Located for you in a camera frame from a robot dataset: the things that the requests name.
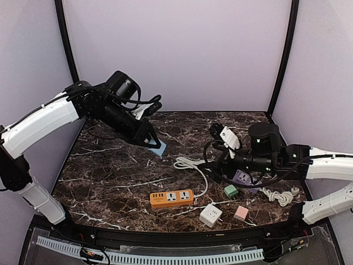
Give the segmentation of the blue charger plug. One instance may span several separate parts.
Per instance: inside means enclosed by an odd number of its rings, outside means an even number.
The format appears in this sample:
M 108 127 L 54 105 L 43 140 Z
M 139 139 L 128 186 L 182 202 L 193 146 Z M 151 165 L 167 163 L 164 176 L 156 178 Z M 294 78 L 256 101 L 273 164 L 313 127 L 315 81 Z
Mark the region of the blue charger plug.
M 163 141 L 161 141 L 160 148 L 158 148 L 158 149 L 148 148 L 148 151 L 153 152 L 158 157 L 162 157 L 165 152 L 166 146 L 167 145 Z

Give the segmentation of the orange power strip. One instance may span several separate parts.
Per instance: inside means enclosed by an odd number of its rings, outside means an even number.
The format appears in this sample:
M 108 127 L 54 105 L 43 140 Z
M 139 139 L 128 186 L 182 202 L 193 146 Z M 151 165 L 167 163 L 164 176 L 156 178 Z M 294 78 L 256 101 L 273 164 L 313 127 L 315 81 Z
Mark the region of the orange power strip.
M 191 189 L 170 192 L 151 193 L 149 195 L 152 208 L 168 208 L 175 206 L 192 205 L 194 194 Z

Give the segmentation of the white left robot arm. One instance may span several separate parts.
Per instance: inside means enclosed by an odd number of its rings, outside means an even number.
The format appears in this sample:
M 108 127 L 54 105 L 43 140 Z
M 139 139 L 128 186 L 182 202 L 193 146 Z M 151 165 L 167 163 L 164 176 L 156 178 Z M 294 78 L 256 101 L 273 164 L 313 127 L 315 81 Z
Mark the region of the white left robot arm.
M 158 156 L 165 150 L 148 121 L 161 108 L 161 96 L 148 101 L 133 100 L 140 93 L 138 84 L 128 77 L 91 86 L 78 82 L 66 88 L 15 123 L 1 127 L 1 182 L 4 190 L 19 194 L 30 206 L 56 225 L 66 241 L 78 236 L 69 213 L 52 197 L 35 177 L 24 158 L 24 152 L 55 130 L 84 118 L 93 118 L 110 126 L 125 142 L 146 147 Z

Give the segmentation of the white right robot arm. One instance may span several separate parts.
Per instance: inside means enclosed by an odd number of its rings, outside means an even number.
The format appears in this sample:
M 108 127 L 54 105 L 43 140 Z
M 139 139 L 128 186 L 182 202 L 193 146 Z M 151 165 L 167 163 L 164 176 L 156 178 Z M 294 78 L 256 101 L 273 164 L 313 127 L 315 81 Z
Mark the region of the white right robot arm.
M 272 180 L 256 183 L 255 188 L 264 188 L 283 179 L 336 179 L 349 181 L 344 188 L 322 198 L 305 201 L 291 208 L 295 218 L 285 223 L 281 234 L 294 239 L 303 230 L 303 224 L 315 222 L 352 208 L 352 155 L 325 151 L 307 145 L 272 147 L 270 144 L 254 143 L 250 149 L 232 149 L 223 144 L 214 144 L 222 154 L 217 161 L 204 161 L 199 170 L 217 181 L 233 184 L 237 170 L 269 173 Z

